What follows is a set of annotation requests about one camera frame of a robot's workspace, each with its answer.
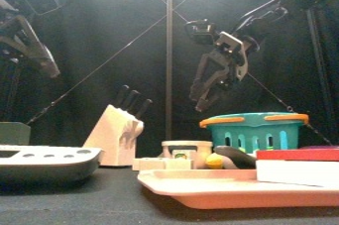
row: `red book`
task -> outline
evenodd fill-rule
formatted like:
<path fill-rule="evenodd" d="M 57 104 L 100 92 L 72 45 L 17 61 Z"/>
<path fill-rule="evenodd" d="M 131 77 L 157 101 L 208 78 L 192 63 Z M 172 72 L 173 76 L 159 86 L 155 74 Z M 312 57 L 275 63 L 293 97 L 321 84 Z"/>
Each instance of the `red book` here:
<path fill-rule="evenodd" d="M 339 148 L 256 151 L 256 159 L 339 162 Z"/>

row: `white book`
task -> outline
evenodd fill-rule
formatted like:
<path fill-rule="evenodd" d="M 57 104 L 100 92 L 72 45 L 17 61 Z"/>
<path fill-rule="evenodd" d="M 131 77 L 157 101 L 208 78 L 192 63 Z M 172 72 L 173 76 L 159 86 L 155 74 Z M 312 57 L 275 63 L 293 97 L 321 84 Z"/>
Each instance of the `white book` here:
<path fill-rule="evenodd" d="M 257 160 L 256 180 L 339 187 L 339 162 Z"/>

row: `metal pole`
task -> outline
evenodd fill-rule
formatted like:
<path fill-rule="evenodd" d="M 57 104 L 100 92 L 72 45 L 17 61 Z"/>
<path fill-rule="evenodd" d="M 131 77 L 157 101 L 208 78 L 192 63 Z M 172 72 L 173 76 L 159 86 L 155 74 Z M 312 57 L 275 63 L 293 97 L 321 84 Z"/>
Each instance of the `metal pole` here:
<path fill-rule="evenodd" d="M 165 140 L 172 139 L 172 0 L 167 0 Z"/>

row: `book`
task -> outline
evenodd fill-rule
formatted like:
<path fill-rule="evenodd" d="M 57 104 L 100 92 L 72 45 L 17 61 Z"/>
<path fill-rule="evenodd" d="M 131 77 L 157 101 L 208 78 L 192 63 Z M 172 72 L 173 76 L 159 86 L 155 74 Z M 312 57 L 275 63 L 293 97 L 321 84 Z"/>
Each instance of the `book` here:
<path fill-rule="evenodd" d="M 299 149 L 256 151 L 257 160 L 339 162 L 339 149 Z"/>
<path fill-rule="evenodd" d="M 339 162 L 257 160 L 256 180 L 339 188 Z"/>

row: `basket handle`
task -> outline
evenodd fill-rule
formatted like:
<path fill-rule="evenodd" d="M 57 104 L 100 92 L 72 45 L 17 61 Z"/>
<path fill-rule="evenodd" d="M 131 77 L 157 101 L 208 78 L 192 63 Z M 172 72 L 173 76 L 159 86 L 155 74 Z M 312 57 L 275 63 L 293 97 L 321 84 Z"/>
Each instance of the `basket handle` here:
<path fill-rule="evenodd" d="M 200 127 L 207 128 L 211 124 L 223 124 L 223 123 L 237 123 L 244 122 L 244 117 L 235 117 L 235 118 L 208 118 L 200 122 Z"/>
<path fill-rule="evenodd" d="M 285 114 L 285 115 L 273 115 L 273 116 L 265 116 L 264 120 L 267 121 L 276 121 L 276 120 L 301 120 L 303 124 L 308 124 L 308 115 L 305 114 Z"/>

